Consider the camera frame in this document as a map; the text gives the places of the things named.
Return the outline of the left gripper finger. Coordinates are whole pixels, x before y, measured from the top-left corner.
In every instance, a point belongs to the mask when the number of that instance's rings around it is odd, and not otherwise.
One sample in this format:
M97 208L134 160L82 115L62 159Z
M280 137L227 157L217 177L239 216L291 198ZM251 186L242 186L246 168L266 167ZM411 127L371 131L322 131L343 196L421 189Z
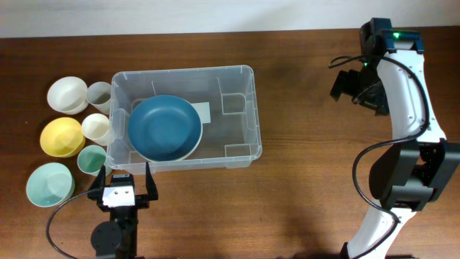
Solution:
M106 182L106 166L101 166L98 175L91 184L89 191L104 188Z
M159 194L157 190L156 183L152 177L151 171L150 171L150 165L148 162L145 163L146 171L145 171L145 180L146 180L146 190L147 190L147 195L149 197L150 201L156 201L159 199Z

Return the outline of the yellow small bowl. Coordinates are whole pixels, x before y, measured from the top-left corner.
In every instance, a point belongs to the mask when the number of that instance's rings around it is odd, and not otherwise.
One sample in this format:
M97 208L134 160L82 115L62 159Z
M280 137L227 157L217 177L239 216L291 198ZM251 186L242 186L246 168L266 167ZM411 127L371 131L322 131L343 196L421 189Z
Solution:
M47 124L40 135L40 147L49 156L69 158L84 147L86 137L81 124L74 118L61 117Z

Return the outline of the dark blue plate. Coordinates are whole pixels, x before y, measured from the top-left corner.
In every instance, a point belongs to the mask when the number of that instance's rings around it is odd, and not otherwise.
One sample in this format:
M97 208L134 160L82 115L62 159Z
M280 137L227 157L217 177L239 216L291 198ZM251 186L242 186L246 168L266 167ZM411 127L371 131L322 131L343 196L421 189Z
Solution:
M128 121L132 147L152 162L183 160L198 147L203 125L193 105L177 96L145 99Z

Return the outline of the clear plastic storage container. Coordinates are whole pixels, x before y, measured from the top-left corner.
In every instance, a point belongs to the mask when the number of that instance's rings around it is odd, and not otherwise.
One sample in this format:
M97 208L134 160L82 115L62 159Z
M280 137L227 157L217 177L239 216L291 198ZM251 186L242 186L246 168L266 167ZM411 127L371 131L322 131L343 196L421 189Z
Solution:
M131 145L128 121L134 108L153 96L173 95L208 102L211 122L193 153L180 161L149 162ZM248 65L158 71L124 71L111 79L110 141L106 162L114 170L153 173L207 168L246 168L262 154L254 71Z

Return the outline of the beige plate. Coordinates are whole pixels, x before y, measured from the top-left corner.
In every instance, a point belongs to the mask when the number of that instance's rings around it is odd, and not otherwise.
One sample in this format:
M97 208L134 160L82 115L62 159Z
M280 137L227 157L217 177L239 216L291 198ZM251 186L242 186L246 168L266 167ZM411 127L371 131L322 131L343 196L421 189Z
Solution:
M202 124L193 109L160 107L142 117L143 153L152 161L182 160L201 140Z

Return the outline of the white small bowl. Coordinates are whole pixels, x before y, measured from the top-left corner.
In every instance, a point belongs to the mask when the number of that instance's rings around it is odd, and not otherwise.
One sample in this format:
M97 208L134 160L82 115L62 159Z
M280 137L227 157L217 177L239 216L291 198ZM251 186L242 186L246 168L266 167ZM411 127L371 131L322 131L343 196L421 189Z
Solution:
M57 112L68 115L78 114L88 106L87 90L88 87L82 79L66 76L51 85L47 92L47 103Z

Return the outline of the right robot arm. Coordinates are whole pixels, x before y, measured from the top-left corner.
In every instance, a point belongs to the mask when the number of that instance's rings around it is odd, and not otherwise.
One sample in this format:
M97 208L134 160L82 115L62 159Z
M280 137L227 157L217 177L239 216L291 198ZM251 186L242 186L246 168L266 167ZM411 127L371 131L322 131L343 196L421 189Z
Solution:
M369 204L355 236L344 243L341 258L385 258L399 231L436 201L459 166L459 144L448 142L431 106L424 76L423 41L419 32L398 30L387 18L372 18L359 31L360 71L340 71L330 95L346 94L359 104L388 115L392 139L371 145L353 162L371 150L387 151L369 171L370 197L354 187Z

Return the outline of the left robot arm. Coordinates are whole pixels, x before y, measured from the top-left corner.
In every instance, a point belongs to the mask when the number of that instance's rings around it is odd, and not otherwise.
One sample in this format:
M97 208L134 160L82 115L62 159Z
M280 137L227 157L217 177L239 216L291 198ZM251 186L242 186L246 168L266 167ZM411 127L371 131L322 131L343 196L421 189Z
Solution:
M136 258L138 211L159 199L149 163L145 163L145 187L147 193L136 194L130 173L113 175L106 184L106 167L101 167L88 190L88 198L110 214L109 220L97 225L91 234L97 258Z

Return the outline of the white label in container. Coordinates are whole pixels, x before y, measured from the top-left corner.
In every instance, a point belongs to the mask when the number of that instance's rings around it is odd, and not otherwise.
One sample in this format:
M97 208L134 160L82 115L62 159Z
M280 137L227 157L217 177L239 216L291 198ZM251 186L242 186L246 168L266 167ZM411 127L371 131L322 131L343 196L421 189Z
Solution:
M208 102L194 103L192 106L197 111L202 124L211 122L211 110Z

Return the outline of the mint green plastic cup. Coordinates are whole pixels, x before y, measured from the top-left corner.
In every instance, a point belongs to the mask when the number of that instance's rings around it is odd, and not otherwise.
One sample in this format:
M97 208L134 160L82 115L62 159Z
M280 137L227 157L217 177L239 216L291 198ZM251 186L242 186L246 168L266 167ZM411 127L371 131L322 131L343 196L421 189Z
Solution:
M112 172L106 163L106 151L98 145L89 145L83 148L78 154L77 164L80 171L91 176L97 176L103 165L106 176Z

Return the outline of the mint green small bowl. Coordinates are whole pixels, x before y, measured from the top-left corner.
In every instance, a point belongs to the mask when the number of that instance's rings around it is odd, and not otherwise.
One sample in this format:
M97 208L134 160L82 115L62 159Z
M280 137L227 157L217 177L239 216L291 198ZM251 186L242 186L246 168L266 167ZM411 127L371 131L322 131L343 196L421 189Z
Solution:
M70 170L61 163L46 163L32 172L26 185L29 201L38 207L61 205L75 190Z

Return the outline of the cream plastic cup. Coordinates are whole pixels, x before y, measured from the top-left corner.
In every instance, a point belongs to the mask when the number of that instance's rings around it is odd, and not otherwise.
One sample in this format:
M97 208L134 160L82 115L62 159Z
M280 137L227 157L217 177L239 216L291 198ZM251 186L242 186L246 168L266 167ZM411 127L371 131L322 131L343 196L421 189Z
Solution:
M88 115L82 122L83 135L101 146L107 146L110 140L109 118L105 114Z

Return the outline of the grey plastic cup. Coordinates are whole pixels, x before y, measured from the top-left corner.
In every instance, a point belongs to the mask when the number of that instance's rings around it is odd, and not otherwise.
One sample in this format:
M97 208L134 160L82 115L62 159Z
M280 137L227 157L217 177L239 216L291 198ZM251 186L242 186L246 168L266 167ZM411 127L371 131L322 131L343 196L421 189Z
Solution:
M109 114L111 85L103 81L91 84L86 92L86 100L101 113Z

